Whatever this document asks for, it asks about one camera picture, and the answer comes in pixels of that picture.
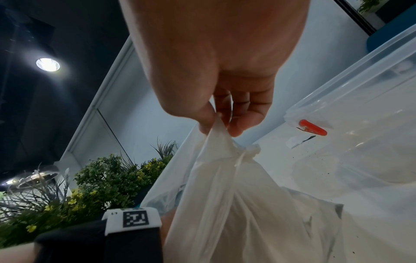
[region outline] plastic bag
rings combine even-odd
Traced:
[[[218,120],[196,127],[144,198],[161,215],[177,207],[168,263],[327,262],[342,205],[280,188]]]

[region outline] white table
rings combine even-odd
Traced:
[[[331,138],[317,136],[289,149],[286,141],[301,133],[286,123],[277,127],[257,141],[262,150],[255,160],[278,185],[345,205],[342,234],[329,262],[416,262],[416,185],[340,180],[336,159],[319,151]],[[303,165],[307,159],[310,166]]]

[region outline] white wall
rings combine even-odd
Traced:
[[[290,106],[366,55],[367,37],[334,1],[312,0],[300,42],[276,77],[274,102],[266,120],[238,137],[237,142],[253,143],[282,124]],[[134,52],[118,67],[96,107],[129,157],[136,163],[157,157],[150,146],[157,138],[181,144],[195,122],[172,117],[161,109]],[[105,135],[92,133],[73,147],[81,165],[81,159],[114,151],[101,139]]]

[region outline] plastic bin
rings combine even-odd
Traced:
[[[416,26],[384,43],[292,106],[286,122],[338,136],[416,110]]]

